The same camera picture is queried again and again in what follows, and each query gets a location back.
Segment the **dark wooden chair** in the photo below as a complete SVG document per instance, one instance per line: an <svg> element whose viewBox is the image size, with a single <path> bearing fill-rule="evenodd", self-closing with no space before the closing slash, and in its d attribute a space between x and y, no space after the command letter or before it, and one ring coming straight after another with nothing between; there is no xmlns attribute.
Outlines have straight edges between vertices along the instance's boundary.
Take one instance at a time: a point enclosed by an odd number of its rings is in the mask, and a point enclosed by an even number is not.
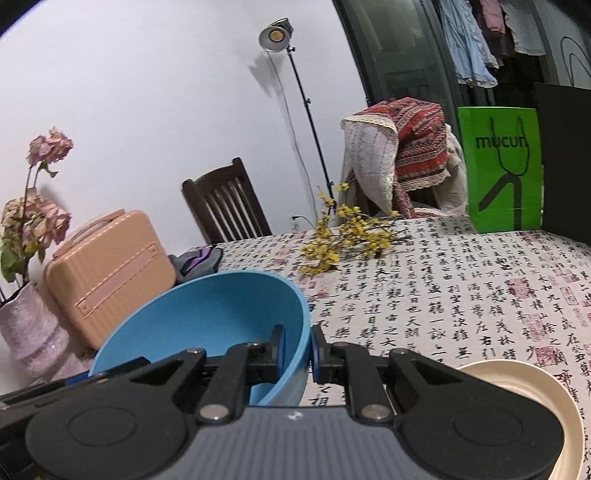
<svg viewBox="0 0 591 480"><path fill-rule="evenodd" d="M207 244L270 236L242 159L182 182L181 192Z"/></svg>

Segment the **hanging light blue shirt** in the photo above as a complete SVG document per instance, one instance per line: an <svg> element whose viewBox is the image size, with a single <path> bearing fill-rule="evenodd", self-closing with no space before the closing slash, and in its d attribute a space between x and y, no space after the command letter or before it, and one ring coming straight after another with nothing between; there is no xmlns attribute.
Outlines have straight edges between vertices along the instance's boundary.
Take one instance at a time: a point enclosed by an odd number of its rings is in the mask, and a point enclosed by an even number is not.
<svg viewBox="0 0 591 480"><path fill-rule="evenodd" d="M439 2L444 37L460 84L492 89L498 81L491 73L499 64L473 15L469 1Z"/></svg>

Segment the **hanging pink garment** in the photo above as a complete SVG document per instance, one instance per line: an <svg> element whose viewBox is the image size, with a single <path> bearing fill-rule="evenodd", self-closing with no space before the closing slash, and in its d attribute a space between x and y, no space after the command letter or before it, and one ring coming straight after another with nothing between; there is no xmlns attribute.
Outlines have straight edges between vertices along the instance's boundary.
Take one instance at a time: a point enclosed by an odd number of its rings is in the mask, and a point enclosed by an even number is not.
<svg viewBox="0 0 591 480"><path fill-rule="evenodd" d="M506 34L504 12L499 0L479 1L486 30L495 36Z"/></svg>

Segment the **calligraphy print tablecloth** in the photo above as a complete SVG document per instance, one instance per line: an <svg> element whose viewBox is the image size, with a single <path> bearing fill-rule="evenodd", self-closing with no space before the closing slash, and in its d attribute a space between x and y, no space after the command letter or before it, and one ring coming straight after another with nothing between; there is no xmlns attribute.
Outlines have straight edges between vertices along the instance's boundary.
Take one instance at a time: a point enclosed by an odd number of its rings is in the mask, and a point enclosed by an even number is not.
<svg viewBox="0 0 591 480"><path fill-rule="evenodd" d="M518 360L554 376L590 417L590 249L544 231L478 234L460 217L402 221L380 259L301 275L308 233L222 245L224 270L264 270L303 291L329 341L408 348L453 367Z"/></svg>

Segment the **pink small suitcase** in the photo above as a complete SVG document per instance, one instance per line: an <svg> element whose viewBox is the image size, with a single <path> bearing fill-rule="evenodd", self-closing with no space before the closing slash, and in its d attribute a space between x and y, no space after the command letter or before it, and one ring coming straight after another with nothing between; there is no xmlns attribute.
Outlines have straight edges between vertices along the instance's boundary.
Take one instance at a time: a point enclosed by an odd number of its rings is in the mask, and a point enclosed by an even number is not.
<svg viewBox="0 0 591 480"><path fill-rule="evenodd" d="M95 350L124 320L169 290L176 280L148 216L123 209L67 237L43 275L65 317Z"/></svg>

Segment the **yellow flower branch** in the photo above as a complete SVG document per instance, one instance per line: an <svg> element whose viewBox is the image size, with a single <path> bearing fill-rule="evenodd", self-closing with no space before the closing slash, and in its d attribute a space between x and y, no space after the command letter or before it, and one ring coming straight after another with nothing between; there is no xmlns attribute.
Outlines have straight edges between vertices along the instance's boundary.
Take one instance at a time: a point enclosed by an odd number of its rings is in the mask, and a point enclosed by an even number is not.
<svg viewBox="0 0 591 480"><path fill-rule="evenodd" d="M396 207L384 216L370 216L360 206L346 202L352 182L335 186L339 199L324 191L318 192L322 210L314 225L314 233L301 247L298 272L315 277L339 269L342 260L380 258L394 246L408 240L409 235L394 230L403 219L413 219L412 205Z"/></svg>

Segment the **dark framed glass door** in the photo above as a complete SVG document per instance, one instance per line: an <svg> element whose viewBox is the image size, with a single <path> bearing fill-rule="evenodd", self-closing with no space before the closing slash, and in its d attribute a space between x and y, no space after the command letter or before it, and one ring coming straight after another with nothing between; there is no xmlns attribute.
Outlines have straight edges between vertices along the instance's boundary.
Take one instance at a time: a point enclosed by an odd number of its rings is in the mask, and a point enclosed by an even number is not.
<svg viewBox="0 0 591 480"><path fill-rule="evenodd" d="M499 68L492 89L460 84L446 43L440 1L338 1L370 105L401 97L438 103L456 124L461 106L533 108L539 83L567 85L560 40L569 36L590 54L587 1L500 1L506 34L491 35L479 1L469 1ZM575 85L589 88L590 72L575 69Z"/></svg>

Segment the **dried pink roses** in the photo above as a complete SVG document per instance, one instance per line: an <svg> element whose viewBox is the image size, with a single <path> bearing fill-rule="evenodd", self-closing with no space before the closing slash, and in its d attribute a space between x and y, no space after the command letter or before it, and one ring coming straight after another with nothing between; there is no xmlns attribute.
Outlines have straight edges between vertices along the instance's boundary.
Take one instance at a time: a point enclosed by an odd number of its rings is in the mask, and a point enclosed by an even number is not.
<svg viewBox="0 0 591 480"><path fill-rule="evenodd" d="M29 264L45 260L48 249L61 244L70 227L71 214L38 192L42 173L55 178L55 165L74 147L73 140L57 127L29 142L24 193L9 200L1 215L1 275L22 290L30 282Z"/></svg>

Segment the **blue bowl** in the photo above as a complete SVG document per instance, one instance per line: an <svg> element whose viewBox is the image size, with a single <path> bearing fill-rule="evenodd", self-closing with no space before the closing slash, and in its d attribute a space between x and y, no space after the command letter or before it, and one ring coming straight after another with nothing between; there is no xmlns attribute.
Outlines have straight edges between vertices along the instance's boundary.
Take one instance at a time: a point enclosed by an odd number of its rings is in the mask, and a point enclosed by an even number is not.
<svg viewBox="0 0 591 480"><path fill-rule="evenodd" d="M222 355L245 342L265 342L283 326L284 369L276 384L252 388L259 406L297 406L308 382L311 315L301 290L263 271L224 271L174 287L123 321L94 358L98 374L137 357L156 362L189 347Z"/></svg>

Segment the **studio light on stand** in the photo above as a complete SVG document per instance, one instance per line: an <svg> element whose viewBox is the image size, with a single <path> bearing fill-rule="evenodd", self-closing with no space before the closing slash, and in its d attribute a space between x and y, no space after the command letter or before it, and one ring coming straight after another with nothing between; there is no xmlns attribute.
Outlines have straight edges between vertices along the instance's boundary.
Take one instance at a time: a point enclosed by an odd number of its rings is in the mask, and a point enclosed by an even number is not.
<svg viewBox="0 0 591 480"><path fill-rule="evenodd" d="M335 210L334 182L315 125L311 97L297 65L294 25L286 16L280 17L264 26L257 41L276 81L276 93L295 158L304 176L304 186L308 188L311 208L317 217L331 215Z"/></svg>

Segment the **grey purple cloth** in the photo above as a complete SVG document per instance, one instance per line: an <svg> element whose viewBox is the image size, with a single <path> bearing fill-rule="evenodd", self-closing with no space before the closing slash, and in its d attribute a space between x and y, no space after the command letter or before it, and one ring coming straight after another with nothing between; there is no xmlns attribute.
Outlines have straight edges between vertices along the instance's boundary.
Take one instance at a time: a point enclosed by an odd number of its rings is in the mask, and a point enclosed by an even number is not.
<svg viewBox="0 0 591 480"><path fill-rule="evenodd" d="M211 245L187 251L179 256L173 254L168 256L177 284L215 274L222 258L223 250Z"/></svg>

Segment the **green paper bag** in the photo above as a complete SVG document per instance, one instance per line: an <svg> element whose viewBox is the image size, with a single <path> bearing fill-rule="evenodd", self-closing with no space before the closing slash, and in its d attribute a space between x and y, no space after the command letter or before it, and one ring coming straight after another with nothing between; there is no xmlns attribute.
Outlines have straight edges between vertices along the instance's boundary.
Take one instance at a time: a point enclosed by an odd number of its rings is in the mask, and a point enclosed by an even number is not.
<svg viewBox="0 0 591 480"><path fill-rule="evenodd" d="M517 107L460 107L468 215L479 233L538 230L543 168L537 113Z"/></svg>

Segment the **black paper bag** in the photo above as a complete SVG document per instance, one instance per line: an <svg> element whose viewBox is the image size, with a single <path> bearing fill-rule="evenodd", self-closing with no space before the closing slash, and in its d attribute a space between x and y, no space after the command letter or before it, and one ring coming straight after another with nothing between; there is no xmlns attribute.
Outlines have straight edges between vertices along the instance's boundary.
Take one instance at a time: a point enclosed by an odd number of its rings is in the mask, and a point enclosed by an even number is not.
<svg viewBox="0 0 591 480"><path fill-rule="evenodd" d="M560 40L568 84L535 86L544 174L542 229L590 243L590 91L575 85L575 69L590 72L590 54L573 38Z"/></svg>

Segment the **patterned blanket on chair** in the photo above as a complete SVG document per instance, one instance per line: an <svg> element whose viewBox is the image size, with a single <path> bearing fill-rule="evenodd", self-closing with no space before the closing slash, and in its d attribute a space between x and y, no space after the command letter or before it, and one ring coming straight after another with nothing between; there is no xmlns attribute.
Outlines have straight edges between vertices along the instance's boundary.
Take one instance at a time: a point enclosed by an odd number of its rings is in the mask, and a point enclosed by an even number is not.
<svg viewBox="0 0 591 480"><path fill-rule="evenodd" d="M467 214L467 169L462 146L438 103L404 97L342 119L345 151L339 202L365 213L398 211L419 218L421 208L442 216Z"/></svg>

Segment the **mottled pink vase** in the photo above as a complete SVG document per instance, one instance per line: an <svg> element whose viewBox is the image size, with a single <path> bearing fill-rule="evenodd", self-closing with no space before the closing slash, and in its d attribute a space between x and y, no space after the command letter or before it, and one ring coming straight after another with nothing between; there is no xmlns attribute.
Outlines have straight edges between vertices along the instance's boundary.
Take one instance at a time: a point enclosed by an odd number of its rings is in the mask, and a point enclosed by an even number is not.
<svg viewBox="0 0 591 480"><path fill-rule="evenodd" d="M69 332L32 283L1 306L1 335L34 381L65 379L88 370L88 362L72 349Z"/></svg>

